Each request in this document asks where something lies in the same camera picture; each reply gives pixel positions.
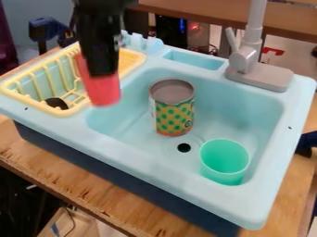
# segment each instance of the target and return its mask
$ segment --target dish rack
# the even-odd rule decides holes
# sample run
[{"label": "dish rack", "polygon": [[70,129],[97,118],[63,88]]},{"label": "dish rack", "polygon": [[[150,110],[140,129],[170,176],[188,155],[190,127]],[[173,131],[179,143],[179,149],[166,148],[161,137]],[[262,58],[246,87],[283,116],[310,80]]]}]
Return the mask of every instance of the dish rack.
[{"label": "dish rack", "polygon": [[[3,94],[45,113],[57,117],[71,116],[90,103],[73,59],[79,52],[79,44],[73,44],[5,81],[0,90]],[[145,60],[145,55],[121,48],[120,79]],[[53,97],[62,99],[69,109],[62,110],[59,106],[49,106],[45,100]]]}]

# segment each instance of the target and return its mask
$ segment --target tin can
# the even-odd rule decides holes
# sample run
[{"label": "tin can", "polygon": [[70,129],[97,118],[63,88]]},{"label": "tin can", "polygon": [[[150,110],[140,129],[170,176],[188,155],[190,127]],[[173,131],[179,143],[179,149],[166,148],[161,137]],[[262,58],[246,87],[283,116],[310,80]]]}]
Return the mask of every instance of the tin can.
[{"label": "tin can", "polygon": [[157,133],[166,136],[186,134],[194,123],[194,85],[178,79],[156,81],[149,88],[149,109]]}]

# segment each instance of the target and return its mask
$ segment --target faucet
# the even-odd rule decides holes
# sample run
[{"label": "faucet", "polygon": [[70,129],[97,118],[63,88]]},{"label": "faucet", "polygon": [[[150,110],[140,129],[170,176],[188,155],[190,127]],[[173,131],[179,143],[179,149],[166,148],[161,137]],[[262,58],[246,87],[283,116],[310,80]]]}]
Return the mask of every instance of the faucet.
[{"label": "faucet", "polygon": [[240,47],[236,44],[232,28],[225,30],[232,54],[225,77],[274,92],[285,92],[294,73],[273,65],[259,63],[262,30],[267,0],[251,0],[246,32]]}]

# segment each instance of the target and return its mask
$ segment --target teal cup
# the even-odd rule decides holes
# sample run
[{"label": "teal cup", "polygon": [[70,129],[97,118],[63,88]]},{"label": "teal cup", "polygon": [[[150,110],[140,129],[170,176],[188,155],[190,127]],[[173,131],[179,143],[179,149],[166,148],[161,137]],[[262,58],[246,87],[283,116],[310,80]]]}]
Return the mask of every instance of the teal cup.
[{"label": "teal cup", "polygon": [[200,147],[200,174],[225,185],[241,184],[250,160],[239,143],[216,139]]}]

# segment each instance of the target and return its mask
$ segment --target light blue sink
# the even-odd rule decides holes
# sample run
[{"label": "light blue sink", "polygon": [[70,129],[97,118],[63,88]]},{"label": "light blue sink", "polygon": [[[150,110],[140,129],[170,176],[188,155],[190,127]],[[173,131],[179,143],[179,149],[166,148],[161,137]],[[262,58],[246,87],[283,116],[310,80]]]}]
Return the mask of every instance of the light blue sink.
[{"label": "light blue sink", "polygon": [[[88,106],[55,118],[0,95],[0,110],[17,122],[149,182],[251,230],[265,223],[298,143],[315,81],[295,75],[279,94],[228,81],[227,60],[165,46],[121,83],[121,102]],[[148,86],[164,78],[191,81],[197,89],[194,128],[185,136],[154,132]],[[241,185],[225,186],[199,174],[199,147],[225,138],[244,145],[251,164]],[[177,150],[188,143],[188,153]]]}]

